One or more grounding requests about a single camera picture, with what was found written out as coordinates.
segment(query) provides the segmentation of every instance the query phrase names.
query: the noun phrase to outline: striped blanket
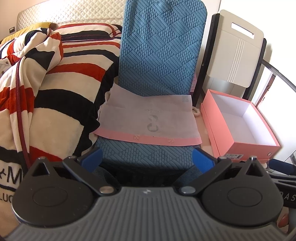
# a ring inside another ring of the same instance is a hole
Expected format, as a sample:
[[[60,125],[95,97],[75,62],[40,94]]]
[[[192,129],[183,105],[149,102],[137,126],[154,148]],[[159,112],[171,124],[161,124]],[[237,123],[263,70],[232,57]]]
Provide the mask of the striped blanket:
[[[72,24],[54,33],[34,30],[0,48],[0,57],[12,65],[0,78],[0,220],[5,225],[16,224],[10,203],[26,166],[39,156],[50,161],[81,156],[96,142],[98,110],[118,76],[120,39],[121,26]],[[0,235],[11,227],[1,227]]]

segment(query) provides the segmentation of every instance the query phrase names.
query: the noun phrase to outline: red stripe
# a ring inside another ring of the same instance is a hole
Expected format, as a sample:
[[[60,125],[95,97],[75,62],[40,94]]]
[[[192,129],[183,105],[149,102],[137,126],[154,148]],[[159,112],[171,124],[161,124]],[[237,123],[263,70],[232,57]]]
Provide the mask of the red stripe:
[[[63,45],[63,48],[74,48],[74,47],[82,47],[82,46],[91,46],[91,45],[114,45],[120,49],[120,44],[111,41],[103,41],[103,42],[95,42],[95,43],[85,43],[85,44],[72,44],[72,45]]]
[[[116,35],[115,29],[110,24],[107,24],[107,23],[73,23],[73,24],[67,24],[67,25],[60,26],[58,29],[75,27],[75,26],[83,26],[83,25],[102,25],[102,26],[107,26],[107,27],[109,27],[112,30],[113,37]]]
[[[62,60],[62,58],[64,56],[64,49],[63,49],[63,44],[62,44],[62,41],[61,41],[61,39],[62,39],[61,35],[59,33],[54,33],[53,35],[51,35],[49,37],[52,38],[52,39],[59,40],[59,54],[60,54],[61,60]]]
[[[22,146],[22,153],[24,155],[27,167],[30,168],[30,160],[29,160],[29,154],[26,147],[25,142],[25,135],[24,135],[24,129],[22,126],[22,111],[21,111],[21,97],[20,97],[20,62],[17,63],[17,69],[15,74],[15,85],[16,85],[16,103],[17,103],[17,127],[20,135],[20,143]]]
[[[96,64],[90,63],[79,63],[79,64],[62,64],[55,66],[52,70],[48,71],[47,74],[63,73],[63,72],[75,72],[81,73],[90,77],[95,78],[98,81],[102,81],[105,74],[105,70]]]
[[[8,55],[7,58],[8,58],[11,65],[15,65],[15,63],[17,63],[21,59],[21,58],[15,56],[14,54]]]
[[[33,165],[35,160],[40,157],[40,156],[45,156],[49,161],[62,161],[61,158],[54,156],[52,154],[49,154],[47,152],[41,151],[37,149],[36,147],[30,146],[30,163]]]
[[[13,54],[15,51],[13,50],[13,46],[15,44],[15,40],[12,41],[12,43],[9,45],[8,49],[7,49],[7,55],[11,55]]]
[[[8,109],[9,113],[12,114],[17,111],[16,102],[16,88],[10,90],[9,87],[4,87],[0,92],[0,111]],[[32,88],[26,88],[22,85],[20,87],[20,109],[21,111],[27,110],[33,112],[34,109],[34,93]]]

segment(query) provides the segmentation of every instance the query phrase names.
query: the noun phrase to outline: yellow pillow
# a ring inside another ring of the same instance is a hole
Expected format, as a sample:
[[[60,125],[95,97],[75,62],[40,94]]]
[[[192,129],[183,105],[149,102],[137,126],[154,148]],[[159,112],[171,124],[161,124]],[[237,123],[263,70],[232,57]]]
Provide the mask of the yellow pillow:
[[[26,28],[21,29],[20,31],[17,31],[15,34],[7,36],[5,39],[2,40],[1,44],[4,44],[4,43],[6,43],[6,42],[8,42],[8,41],[10,41],[10,40],[12,40],[12,39],[14,39],[16,37],[21,36],[24,33],[30,32],[30,31],[35,30],[37,28],[49,28],[50,24],[51,23],[49,23],[49,22],[32,24],[29,27],[26,27]]]

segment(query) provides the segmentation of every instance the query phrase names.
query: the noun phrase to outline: person's finger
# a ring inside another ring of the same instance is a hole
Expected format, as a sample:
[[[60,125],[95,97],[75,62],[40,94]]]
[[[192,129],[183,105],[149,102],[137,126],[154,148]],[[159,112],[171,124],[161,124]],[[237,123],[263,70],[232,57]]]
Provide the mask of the person's finger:
[[[283,228],[289,224],[289,214],[285,213],[278,223],[279,228]]]

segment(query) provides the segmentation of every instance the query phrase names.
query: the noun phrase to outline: blue textured fabric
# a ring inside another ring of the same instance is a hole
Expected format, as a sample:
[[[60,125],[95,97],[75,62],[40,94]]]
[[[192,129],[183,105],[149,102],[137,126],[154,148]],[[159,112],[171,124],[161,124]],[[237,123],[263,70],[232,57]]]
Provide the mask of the blue textured fabric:
[[[96,146],[103,149],[103,163],[125,171],[186,171],[194,166],[192,152],[197,146],[158,146],[110,140],[98,137]]]
[[[141,96],[189,94],[206,17],[199,0],[127,0],[119,86]]]

